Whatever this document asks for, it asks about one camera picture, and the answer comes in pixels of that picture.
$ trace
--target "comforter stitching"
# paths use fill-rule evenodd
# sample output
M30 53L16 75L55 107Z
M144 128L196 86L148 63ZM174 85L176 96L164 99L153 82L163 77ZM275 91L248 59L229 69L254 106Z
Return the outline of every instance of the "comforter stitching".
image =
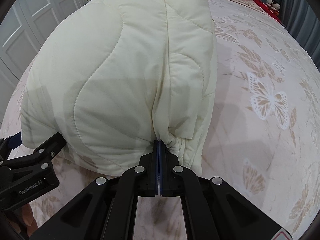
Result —
M211 92L211 93L209 93L209 94L205 95L205 96L202 98L202 100L203 100L203 99L205 99L206 97L208 97L208 96L210 96L210 95L214 94L214 93L215 93L215 92Z
M81 89L80 89L79 92L78 92L78 95L77 95L77 97L76 97L76 100L75 100L75 103L74 103L74 107L73 107L73 121L74 121L74 124L75 124L75 127L76 127L76 131L77 131L78 137L79 137L80 141L83 143L83 145L84 145L89 151L91 151L92 153L94 153L94 152L93 152L91 149L89 149L89 147L82 141L82 138L81 138L81 136L80 136L80 134L79 134L79 131L78 131L78 128L77 128L77 125L76 125L76 119L75 119L76 102L77 102L78 96L79 96L81 90L83 89L83 87L85 86L85 84L86 84L86 83L89 81L89 79L94 75L94 73L102 66L102 64L105 63L105 61L109 58L109 56L110 56L110 55L112 54L112 52L115 50L115 48L116 48L116 46L117 46L117 44L118 44L118 42L119 42L119 40L120 40L120 38L121 38L121 34L122 34L122 31L123 31L124 22L123 22L123 17L122 17L122 15L121 15L121 13L120 13L119 11L118 11L118 13L119 13L120 16L121 16L121 21L122 21L122 27L121 27L121 32L120 32L120 35L119 35L119 39L118 39L118 41L116 42L116 44L115 44L113 50L110 52L110 54L109 54L109 55L106 57L106 59L93 71L93 73L90 75L90 77L87 79L87 81L83 84L83 86L81 87ZM105 158L105 159L106 159L107 161L109 161L109 162L117 165L117 166L120 167L121 169L125 170L125 169L124 169L122 166L120 166L119 164L114 163L113 161L110 161L110 160L108 160L107 158Z
M173 8L170 6L170 4L168 4L166 1L165 1L165 4L167 4L167 5L168 5L178 16L180 16L182 19L184 19L184 20L186 20L186 21L188 21L188 22L191 22L192 24L194 24L195 26L197 26L197 27L198 27L199 29L201 29L201 30L204 30L204 31L206 31L206 32L209 32L209 33L213 34L213 32L211 32L211 31L209 31L209 30L206 30L206 29L202 28L200 25L194 23L193 21L191 21L191 20L189 20L189 19L186 19L185 17L181 16L181 15L180 15L175 9L173 9Z
M198 66L198 68L200 68L200 71L201 71L201 75L202 75L202 94L204 93L203 89L204 89L204 74L203 74L203 70L202 68L200 67L200 65L190 56L188 55L185 55L185 54L182 54L182 53L175 53L175 52L170 52L172 54L177 54L177 55L183 55L185 57L188 57L190 58L194 63L196 63L196 65Z

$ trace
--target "leaf pattern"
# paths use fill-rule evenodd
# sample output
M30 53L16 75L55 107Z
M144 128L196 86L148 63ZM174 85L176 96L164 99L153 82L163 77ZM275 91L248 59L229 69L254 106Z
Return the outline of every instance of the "leaf pattern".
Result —
M313 92L313 89L309 86L308 82L305 79L302 79L300 82L300 86L304 89L304 92L307 96L307 99L312 104L313 110L318 113L318 109L316 107L316 103L318 103L318 98Z
M235 44L239 44L239 41L234 36L224 32L222 28L217 26L217 24L215 24L215 34L216 34L217 38L221 38L221 39L223 39L225 41L229 41L229 42L233 42Z
M290 128L294 127L297 121L297 108L295 107L290 115Z
M277 47L270 41L266 38L267 42L269 43L270 47L276 52L276 53L279 53L280 51L277 49Z
M243 30L243 36L251 40L254 40L254 42L257 43L257 45L261 48L262 41L258 38L258 36L253 30Z
M274 70L269 66L269 64L267 62L264 62L264 66L266 67L266 69L268 70L268 76L269 78L276 80L276 73L274 72Z
M287 48L291 48L290 45L283 39L283 43Z
M49 195L47 198L41 197L38 201L30 202L34 217L42 218L42 221L40 221L40 225L42 225L46 220L48 220L57 212L57 210L55 209L55 205L57 203L60 203L60 199L52 195Z
M231 30L235 31L235 32L237 31L237 28L236 28L235 26L233 26L233 25L229 25L228 27L229 27Z
M293 142L294 146L296 147L296 136L294 135L294 131L292 131L291 129L290 129L290 135L292 138L292 142Z
M296 62L298 62L299 64L301 64L300 55L296 49L292 49L292 48L290 49L290 57L294 59Z
M281 52L282 56L284 56L285 59L290 62L290 59L289 59L287 53L283 49L280 49L280 52Z
M307 74L305 74L305 75L306 75L306 78L308 80L313 80L314 81L314 83L316 84L317 88L320 88L318 73L314 73L313 75L311 75L311 77L309 75L307 75Z
M244 45L239 45L239 47L245 52L245 53L238 52L241 56L243 56L253 62L257 62L257 63L261 62L261 57L259 56L258 53L256 53L253 50L248 49Z
M251 68L252 70L254 70L254 71L259 71L259 68L255 65L255 64L253 64L250 60L248 60L247 58L245 58L245 57L242 57L241 56L241 54L240 54L240 59L249 67L249 68Z
M276 78L276 81L277 81L278 83L282 83L282 82L284 82L284 79L283 79L283 78Z
M247 25L249 25L250 27L254 27L254 24L252 24L251 22L245 21L245 23L246 23Z

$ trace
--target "curtain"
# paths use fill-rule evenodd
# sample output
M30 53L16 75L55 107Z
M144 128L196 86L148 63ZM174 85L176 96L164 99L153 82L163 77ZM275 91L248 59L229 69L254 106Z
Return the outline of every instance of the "curtain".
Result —
M320 68L320 21L306 0L282 0L280 20Z

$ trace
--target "bedspread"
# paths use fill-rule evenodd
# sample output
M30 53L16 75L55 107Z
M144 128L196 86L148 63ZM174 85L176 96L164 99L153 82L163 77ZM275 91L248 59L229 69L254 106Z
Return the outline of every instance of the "bedspread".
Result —
M320 208L320 74L268 15L230 0L209 5L218 80L202 176L221 176L299 239ZM20 130L27 75L12 96L0 137ZM11 157L26 153L31 150L20 147ZM53 163L60 186L31 203L39 225L99 176L61 157ZM139 198L134 239L186 239L179 198Z

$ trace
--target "metal screw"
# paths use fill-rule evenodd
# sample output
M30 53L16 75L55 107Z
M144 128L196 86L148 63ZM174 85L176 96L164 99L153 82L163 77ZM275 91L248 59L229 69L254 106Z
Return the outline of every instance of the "metal screw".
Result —
M223 180L220 177L214 177L212 178L212 183L215 185L221 185Z
M105 184L106 181L107 181L107 180L106 180L106 178L104 178L104 177L99 177L99 178L96 179L96 183L97 183L98 185L103 185L103 184Z
M182 166L174 166L173 167L173 171L174 172L183 172L183 167Z
M44 169L46 169L48 166L49 166L49 164L48 164L48 163L44 163L44 164L42 164L42 165L41 165L41 169L43 169L43 170L44 170Z
M137 167L134 168L134 171L136 173L144 172L144 167L143 166L137 166Z

